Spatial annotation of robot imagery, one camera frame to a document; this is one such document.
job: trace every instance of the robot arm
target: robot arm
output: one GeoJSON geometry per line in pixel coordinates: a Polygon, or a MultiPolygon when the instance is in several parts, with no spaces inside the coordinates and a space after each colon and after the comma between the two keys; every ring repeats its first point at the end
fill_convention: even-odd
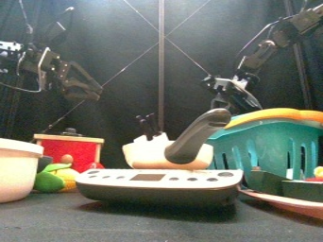
{"type": "Polygon", "coordinates": [[[242,57],[237,76],[241,73],[254,72],[278,49],[290,46],[308,36],[321,26],[321,22],[323,5],[302,10],[286,19],[280,19],[270,30],[270,36],[260,42],[256,52],[242,57]]]}
{"type": "Polygon", "coordinates": [[[212,109],[224,107],[233,114],[261,109],[256,97],[249,93],[258,82],[253,73],[281,48],[298,42],[321,26],[321,23],[323,5],[302,10],[285,19],[278,19],[254,53],[241,58],[233,79],[209,76],[201,81],[201,85],[216,95],[210,103],[212,109]]]}
{"type": "Polygon", "coordinates": [[[38,91],[55,85],[66,98],[98,100],[102,92],[102,87],[80,65],[61,60],[47,47],[29,46],[22,51],[21,43],[0,42],[0,74],[33,76],[38,91]]]}

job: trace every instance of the toy kitchen appliance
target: toy kitchen appliance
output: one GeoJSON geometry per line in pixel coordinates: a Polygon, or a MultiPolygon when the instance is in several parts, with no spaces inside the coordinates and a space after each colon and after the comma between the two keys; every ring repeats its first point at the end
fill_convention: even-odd
{"type": "Polygon", "coordinates": [[[35,144],[43,147],[43,155],[53,163],[72,163],[80,173],[100,163],[104,139],[82,137],[73,129],[61,135],[34,134],[35,144]]]}

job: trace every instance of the metal pole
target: metal pole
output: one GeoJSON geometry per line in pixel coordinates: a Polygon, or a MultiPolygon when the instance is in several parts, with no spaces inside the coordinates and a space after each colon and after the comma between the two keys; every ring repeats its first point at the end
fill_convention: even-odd
{"type": "MultiPolygon", "coordinates": [[[[284,0],[284,5],[285,5],[286,16],[293,15],[294,12],[292,9],[290,1],[284,0]]],[[[292,50],[293,50],[297,73],[298,73],[298,78],[300,78],[300,88],[301,88],[301,93],[302,93],[304,106],[305,106],[306,110],[312,110],[310,87],[309,87],[309,83],[308,83],[308,77],[306,77],[305,64],[304,64],[304,60],[302,60],[300,43],[293,44],[292,50]]]]}
{"type": "Polygon", "coordinates": [[[158,103],[157,103],[157,124],[161,130],[164,130],[164,59],[165,59],[165,46],[164,46],[164,17],[165,17],[165,5],[164,0],[158,0],[158,103]]]}

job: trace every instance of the gray handle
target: gray handle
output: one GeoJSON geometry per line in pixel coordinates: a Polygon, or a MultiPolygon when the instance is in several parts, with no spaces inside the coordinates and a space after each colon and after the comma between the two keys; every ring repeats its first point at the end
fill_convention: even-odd
{"type": "Polygon", "coordinates": [[[205,112],[165,148],[165,158],[174,164],[186,164],[196,159],[197,152],[208,137],[230,121],[225,109],[205,112]]]}

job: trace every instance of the black table surface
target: black table surface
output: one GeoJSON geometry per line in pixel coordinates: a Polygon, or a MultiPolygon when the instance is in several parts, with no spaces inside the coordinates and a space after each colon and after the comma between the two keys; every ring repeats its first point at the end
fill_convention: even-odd
{"type": "Polygon", "coordinates": [[[78,192],[0,204],[0,241],[323,241],[323,220],[238,195],[218,209],[106,204],[78,192]]]}

